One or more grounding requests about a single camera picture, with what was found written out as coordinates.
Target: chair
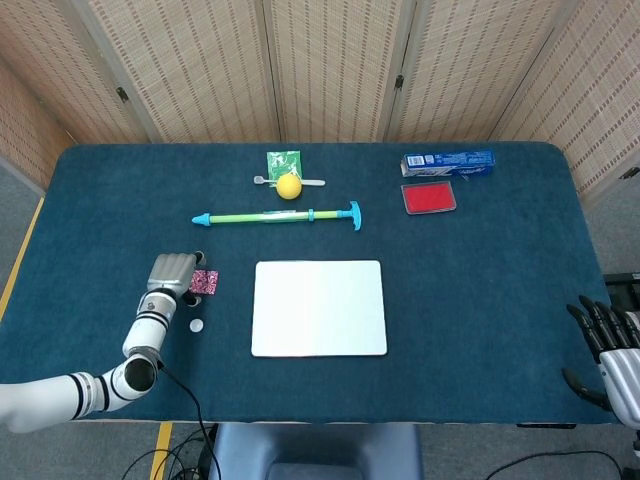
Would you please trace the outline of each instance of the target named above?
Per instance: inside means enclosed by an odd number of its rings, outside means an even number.
[[[214,451],[224,480],[422,480],[410,424],[222,424]]]

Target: small white cap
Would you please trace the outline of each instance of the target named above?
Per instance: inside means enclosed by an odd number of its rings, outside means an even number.
[[[204,322],[199,318],[194,318],[191,320],[191,323],[189,323],[189,328],[193,333],[201,332],[204,328]]]

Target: yellow tape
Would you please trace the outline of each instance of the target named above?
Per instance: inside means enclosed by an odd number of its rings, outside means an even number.
[[[16,283],[18,270],[20,270],[20,264],[22,263],[24,252],[27,250],[27,245],[29,245],[29,240],[31,240],[31,233],[33,232],[33,227],[35,226],[36,220],[38,219],[38,215],[40,214],[40,209],[42,208],[43,202],[44,202],[44,197],[40,198],[40,201],[38,202],[38,206],[36,207],[36,211],[33,213],[33,217],[31,218],[31,223],[29,224],[29,228],[27,229],[27,233],[24,236],[24,240],[22,240],[22,246],[20,246],[20,251],[18,252],[16,261],[13,264],[11,273],[9,274],[9,280],[7,280],[7,285],[4,287],[4,291],[2,292],[2,297],[0,297],[0,322],[2,322],[2,317],[4,316],[4,312],[7,309],[7,305],[9,304],[9,297],[11,296],[11,292],[13,291],[13,286]]]
[[[169,442],[171,441],[171,429],[173,428],[173,423],[171,422],[162,422],[160,424],[160,429],[158,430],[158,441],[156,442],[157,449],[169,450]],[[153,480],[154,478],[157,480],[158,478],[164,478],[164,467],[167,465],[167,462],[164,461],[169,454],[167,452],[156,452],[153,455],[153,464],[151,465],[151,473],[149,474],[149,479]]]

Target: gray floor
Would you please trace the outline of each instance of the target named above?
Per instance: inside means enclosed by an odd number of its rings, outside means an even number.
[[[586,212],[603,273],[640,272],[640,175]]]
[[[640,270],[640,176],[587,213],[603,271]],[[0,286],[4,286],[37,196],[0,168]],[[172,445],[196,425],[176,424]],[[541,451],[601,449],[626,466],[640,468],[631,450],[634,432],[620,425],[579,426],[575,430],[530,430],[499,425],[425,425],[422,429],[425,477],[430,480],[476,480],[516,458]],[[156,443],[153,423],[78,422],[41,432],[14,435],[0,427],[0,478],[27,480],[70,478],[117,479],[127,466]],[[194,466],[200,442],[181,457]],[[127,476],[149,478],[152,456]],[[617,478],[606,459],[597,456],[539,458],[495,477],[513,480]]]
[[[0,166],[0,292],[40,198]]]

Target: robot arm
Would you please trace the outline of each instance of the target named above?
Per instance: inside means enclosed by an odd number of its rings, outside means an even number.
[[[201,252],[158,256],[122,345],[126,360],[99,377],[79,372],[0,385],[0,424],[16,433],[31,432],[91,412],[118,410],[149,392],[157,380],[160,348],[177,299],[190,306],[200,301],[188,288],[196,264],[202,263]]]
[[[598,365],[606,393],[586,388],[569,369],[562,375],[569,387],[584,400],[613,411],[620,422],[640,430],[640,332],[632,314],[616,307],[607,307],[581,296],[587,311],[567,305]]]

